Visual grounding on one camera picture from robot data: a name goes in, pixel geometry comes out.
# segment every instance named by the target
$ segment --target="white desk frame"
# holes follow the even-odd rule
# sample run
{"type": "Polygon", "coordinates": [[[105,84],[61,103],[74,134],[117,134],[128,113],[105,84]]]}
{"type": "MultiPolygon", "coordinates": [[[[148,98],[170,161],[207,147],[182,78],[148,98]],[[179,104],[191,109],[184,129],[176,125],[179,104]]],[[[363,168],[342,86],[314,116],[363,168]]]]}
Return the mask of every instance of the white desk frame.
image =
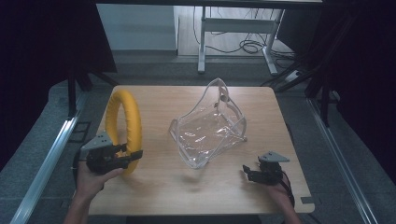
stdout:
{"type": "Polygon", "coordinates": [[[201,18],[201,44],[198,53],[198,73],[205,72],[205,33],[206,32],[232,32],[232,33],[255,33],[269,34],[267,46],[262,49],[265,61],[267,61],[271,76],[277,75],[274,61],[271,57],[271,48],[274,45],[277,29],[284,9],[277,9],[279,13],[273,21],[269,20],[240,20],[240,19],[218,19],[207,18],[205,7],[202,7],[201,18]]]}

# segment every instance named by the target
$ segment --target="metal desk leg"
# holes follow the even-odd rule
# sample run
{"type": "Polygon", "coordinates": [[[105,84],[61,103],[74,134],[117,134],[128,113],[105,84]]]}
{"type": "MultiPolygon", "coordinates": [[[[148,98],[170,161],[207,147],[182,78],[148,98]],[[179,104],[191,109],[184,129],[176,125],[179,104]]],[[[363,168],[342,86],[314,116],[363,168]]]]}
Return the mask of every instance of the metal desk leg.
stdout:
{"type": "Polygon", "coordinates": [[[277,17],[274,20],[273,30],[271,31],[270,37],[268,38],[267,46],[262,49],[265,61],[267,61],[268,68],[270,69],[271,76],[273,77],[277,76],[277,70],[271,56],[271,49],[274,45],[274,40],[276,37],[277,29],[279,28],[280,20],[282,19],[283,12],[284,9],[279,10],[277,17]]]}
{"type": "Polygon", "coordinates": [[[199,46],[198,53],[198,73],[203,74],[205,72],[205,7],[202,7],[201,17],[201,44],[199,46]]]}

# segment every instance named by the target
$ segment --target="wooden floor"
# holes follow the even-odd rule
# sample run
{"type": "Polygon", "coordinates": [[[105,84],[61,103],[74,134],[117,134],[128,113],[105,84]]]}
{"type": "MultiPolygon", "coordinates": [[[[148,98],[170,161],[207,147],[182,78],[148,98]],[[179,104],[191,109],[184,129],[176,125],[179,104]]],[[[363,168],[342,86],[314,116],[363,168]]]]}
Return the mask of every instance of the wooden floor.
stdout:
{"type": "MultiPolygon", "coordinates": [[[[202,7],[175,7],[175,14],[178,18],[178,55],[198,55],[199,42],[201,41],[202,11],[202,7]]],[[[206,17],[273,20],[278,14],[278,11],[277,9],[268,8],[207,7],[206,17]]],[[[222,34],[219,32],[206,32],[205,44],[214,48],[206,47],[206,55],[262,56],[261,48],[267,38],[269,38],[269,35],[267,36],[266,34],[222,34]],[[259,44],[255,45],[255,47],[246,47],[247,51],[251,51],[250,53],[242,49],[230,52],[239,49],[241,41],[244,40],[257,41],[259,44]]],[[[273,49],[282,52],[290,52],[290,49],[279,40],[274,42],[273,49]]]]}

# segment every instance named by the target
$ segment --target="white wall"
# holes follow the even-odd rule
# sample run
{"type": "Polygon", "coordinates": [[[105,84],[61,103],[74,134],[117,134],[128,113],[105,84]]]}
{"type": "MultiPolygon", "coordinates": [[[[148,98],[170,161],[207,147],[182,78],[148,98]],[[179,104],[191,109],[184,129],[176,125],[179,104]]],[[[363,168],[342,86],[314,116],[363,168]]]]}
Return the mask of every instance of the white wall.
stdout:
{"type": "Polygon", "coordinates": [[[173,6],[96,5],[112,50],[176,50],[173,6]]]}

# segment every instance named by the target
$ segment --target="desk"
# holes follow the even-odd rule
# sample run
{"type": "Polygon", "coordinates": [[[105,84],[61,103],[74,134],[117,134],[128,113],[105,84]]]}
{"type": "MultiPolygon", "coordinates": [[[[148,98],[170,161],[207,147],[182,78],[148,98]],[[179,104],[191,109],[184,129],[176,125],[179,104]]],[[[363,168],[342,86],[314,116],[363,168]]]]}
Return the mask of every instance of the desk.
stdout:
{"type": "MultiPolygon", "coordinates": [[[[288,173],[298,213],[313,212],[303,171],[290,140],[275,95],[270,88],[229,87],[230,97],[247,118],[247,142],[218,155],[204,168],[193,170],[180,158],[168,132],[172,119],[189,112],[205,87],[117,86],[136,99],[144,150],[135,171],[109,180],[92,201],[90,215],[231,215],[277,212],[262,186],[249,182],[242,164],[257,167],[257,157],[269,150],[290,159],[281,163],[288,173]]],[[[123,111],[119,136],[126,139],[123,111]]],[[[105,128],[104,119],[98,128],[105,128]]]]}

